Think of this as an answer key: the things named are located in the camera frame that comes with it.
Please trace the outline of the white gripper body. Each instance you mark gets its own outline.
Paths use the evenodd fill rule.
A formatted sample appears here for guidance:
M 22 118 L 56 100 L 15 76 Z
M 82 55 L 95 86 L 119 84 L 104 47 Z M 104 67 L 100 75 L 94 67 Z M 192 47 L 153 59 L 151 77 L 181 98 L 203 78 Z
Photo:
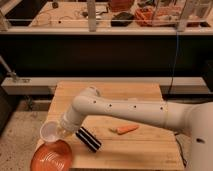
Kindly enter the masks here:
M 59 120 L 56 133 L 60 139 L 64 139 L 74 134 L 80 128 L 81 124 L 81 117 L 64 113 Z

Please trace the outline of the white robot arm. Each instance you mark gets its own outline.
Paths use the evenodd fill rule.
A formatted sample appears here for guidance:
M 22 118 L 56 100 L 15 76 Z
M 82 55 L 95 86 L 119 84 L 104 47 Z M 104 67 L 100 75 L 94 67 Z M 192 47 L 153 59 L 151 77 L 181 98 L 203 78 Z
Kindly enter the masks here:
M 213 171 L 213 102 L 182 104 L 102 98 L 95 87 L 74 97 L 60 126 L 75 133 L 88 115 L 111 116 L 185 133 L 191 147 L 185 171 Z

